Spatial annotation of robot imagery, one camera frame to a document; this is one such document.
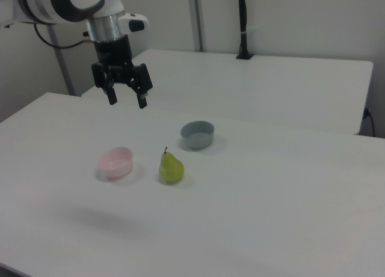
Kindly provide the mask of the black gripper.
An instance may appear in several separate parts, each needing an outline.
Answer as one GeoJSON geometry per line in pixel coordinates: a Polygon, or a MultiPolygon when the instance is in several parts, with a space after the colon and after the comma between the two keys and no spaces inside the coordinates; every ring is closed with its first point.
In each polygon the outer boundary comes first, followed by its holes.
{"type": "Polygon", "coordinates": [[[134,66],[128,36],[110,42],[94,42],[98,62],[91,66],[94,85],[107,95],[110,105],[117,103],[114,83],[125,83],[136,93],[140,109],[147,106],[153,88],[147,66],[134,66]]]}

